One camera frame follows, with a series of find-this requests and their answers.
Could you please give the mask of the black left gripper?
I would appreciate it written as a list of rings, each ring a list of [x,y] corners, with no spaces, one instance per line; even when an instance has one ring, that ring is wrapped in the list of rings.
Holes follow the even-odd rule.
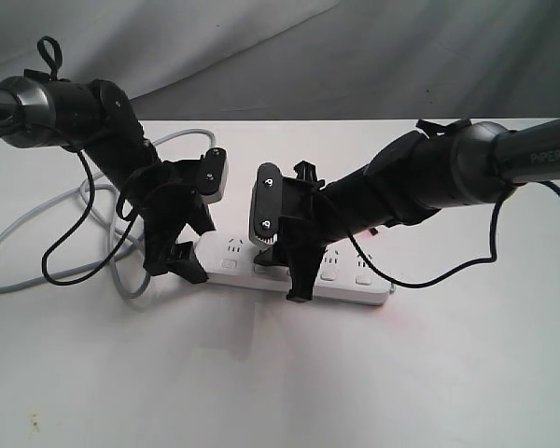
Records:
[[[208,280],[193,242],[175,243],[185,226],[198,234],[215,228],[198,189],[201,165],[200,160],[157,161],[136,169],[125,181],[130,216],[144,222],[143,267],[151,276],[170,272],[193,285]]]

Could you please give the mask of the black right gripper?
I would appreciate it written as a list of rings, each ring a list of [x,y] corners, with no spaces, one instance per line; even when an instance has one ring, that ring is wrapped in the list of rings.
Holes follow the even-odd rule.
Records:
[[[315,165],[300,161],[294,166],[295,177],[282,177],[282,202],[275,244],[255,256],[263,267],[288,268],[291,286],[288,301],[308,302],[313,291],[328,238],[321,220],[318,195],[325,186]]]

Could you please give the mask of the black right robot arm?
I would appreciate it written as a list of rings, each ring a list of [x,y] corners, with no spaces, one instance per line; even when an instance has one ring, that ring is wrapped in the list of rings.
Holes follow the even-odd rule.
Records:
[[[378,226],[415,226],[451,207],[499,211],[528,183],[557,189],[560,119],[521,131],[460,119],[419,120],[366,165],[326,182],[301,161],[294,176],[273,163],[257,170],[249,238],[255,263],[289,271],[287,298],[307,302],[329,245]]]

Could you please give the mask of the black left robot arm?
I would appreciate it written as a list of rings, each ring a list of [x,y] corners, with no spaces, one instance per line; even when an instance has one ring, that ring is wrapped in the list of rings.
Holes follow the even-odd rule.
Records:
[[[174,273],[192,284],[207,281],[185,227],[202,235],[215,227],[209,206],[225,188],[226,151],[209,148],[193,160],[164,161],[116,84],[45,77],[0,83],[0,139],[14,147],[62,147],[93,161],[119,192],[118,217],[144,223],[145,271]]]

